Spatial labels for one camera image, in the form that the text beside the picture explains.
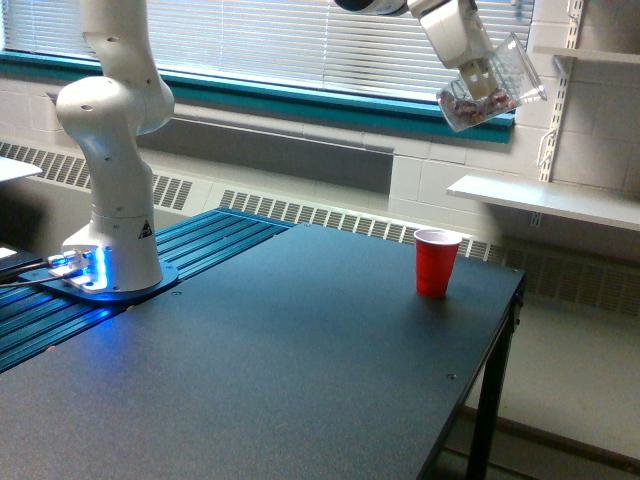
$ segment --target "shelf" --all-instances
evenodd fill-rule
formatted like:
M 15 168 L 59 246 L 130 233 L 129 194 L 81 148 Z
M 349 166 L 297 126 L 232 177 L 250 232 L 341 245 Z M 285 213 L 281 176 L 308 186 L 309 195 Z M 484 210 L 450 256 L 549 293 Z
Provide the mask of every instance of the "shelf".
M 582 50 L 579 48 L 534 47 L 534 53 L 557 55 L 559 57 L 577 58 L 590 62 L 622 63 L 640 65 L 640 55 L 632 53 L 603 52 L 599 50 Z
M 0 157 L 0 182 L 42 173 L 35 165 Z
M 640 199 L 588 187 L 501 175 L 466 175 L 449 195 L 611 227 L 640 231 Z

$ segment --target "window sill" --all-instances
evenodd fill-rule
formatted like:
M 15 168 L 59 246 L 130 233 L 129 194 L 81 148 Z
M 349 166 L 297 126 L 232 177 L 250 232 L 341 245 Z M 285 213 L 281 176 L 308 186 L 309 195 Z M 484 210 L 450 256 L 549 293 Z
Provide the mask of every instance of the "window sill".
M 28 77 L 75 81 L 101 73 L 100 64 L 19 52 L 0 52 L 2 71 Z M 387 135 L 436 135 L 508 143 L 514 115 L 496 117 L 461 133 L 453 132 L 434 104 L 381 99 L 303 88 L 230 80 L 205 75 L 160 70 L 180 101 L 242 109 L 255 114 L 319 122 L 329 126 Z

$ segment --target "red cup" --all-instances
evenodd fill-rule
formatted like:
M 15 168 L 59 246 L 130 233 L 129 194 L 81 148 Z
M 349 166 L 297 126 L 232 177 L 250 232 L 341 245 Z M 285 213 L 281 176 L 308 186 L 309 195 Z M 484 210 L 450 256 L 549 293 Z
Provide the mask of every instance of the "red cup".
M 462 236 L 444 230 L 425 229 L 416 239 L 416 290 L 418 295 L 444 298 Z

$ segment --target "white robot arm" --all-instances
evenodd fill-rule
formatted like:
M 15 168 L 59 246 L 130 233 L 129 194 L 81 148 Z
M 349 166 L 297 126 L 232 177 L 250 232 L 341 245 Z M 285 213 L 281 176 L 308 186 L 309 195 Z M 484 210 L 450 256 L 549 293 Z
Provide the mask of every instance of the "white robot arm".
M 63 244 L 85 252 L 84 275 L 69 281 L 87 293 L 142 290 L 159 283 L 162 272 L 152 173 L 136 136 L 162 127 L 174 99 L 151 55 L 145 0 L 80 0 L 80 6 L 84 38 L 105 76 L 79 80 L 58 96 L 58 118 L 85 155 L 92 187 L 90 223 Z
M 339 7 L 370 15 L 397 15 L 409 10 L 422 25 L 446 68 L 460 70 L 474 99 L 486 97 L 497 84 L 487 57 L 493 46 L 474 0 L 335 0 Z

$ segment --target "clear plastic container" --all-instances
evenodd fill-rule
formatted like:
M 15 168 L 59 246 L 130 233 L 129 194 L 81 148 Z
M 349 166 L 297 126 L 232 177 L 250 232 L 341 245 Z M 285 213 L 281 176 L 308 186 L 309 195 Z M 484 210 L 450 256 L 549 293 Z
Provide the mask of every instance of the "clear plastic container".
M 487 58 L 489 70 L 485 77 L 497 88 L 484 97 L 471 95 L 462 75 L 438 93 L 438 104 L 451 128 L 460 132 L 520 105 L 546 100 L 540 77 L 514 34 Z M 470 84 L 477 79 L 467 78 Z

